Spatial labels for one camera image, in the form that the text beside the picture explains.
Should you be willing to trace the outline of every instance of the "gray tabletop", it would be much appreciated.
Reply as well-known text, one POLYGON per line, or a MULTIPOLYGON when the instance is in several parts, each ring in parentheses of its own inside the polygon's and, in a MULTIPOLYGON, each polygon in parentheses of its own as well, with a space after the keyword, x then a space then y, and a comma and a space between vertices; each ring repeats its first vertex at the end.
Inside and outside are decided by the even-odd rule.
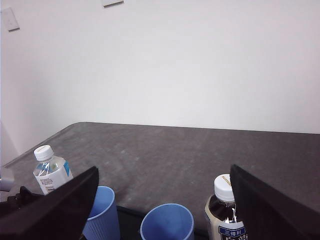
POLYGON ((114 189, 118 205, 146 213, 179 203, 201 229, 213 180, 231 164, 320 212, 320 134, 79 122, 7 164, 15 186, 2 201, 20 186, 41 193, 33 150, 44 144, 69 161, 74 176, 97 166, 99 184, 114 189))

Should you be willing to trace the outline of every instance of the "water bottle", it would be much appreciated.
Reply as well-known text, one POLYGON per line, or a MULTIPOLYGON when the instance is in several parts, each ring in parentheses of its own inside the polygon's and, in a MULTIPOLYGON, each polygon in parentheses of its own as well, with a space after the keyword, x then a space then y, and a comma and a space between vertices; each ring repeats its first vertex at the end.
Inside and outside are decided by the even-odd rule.
POLYGON ((69 163, 62 157, 55 156, 49 145, 38 147, 34 150, 34 155, 38 164, 33 175, 44 195, 74 178, 69 163))
POLYGON ((214 195, 204 208, 210 240, 248 240, 244 223, 237 213, 229 174, 214 180, 214 195))

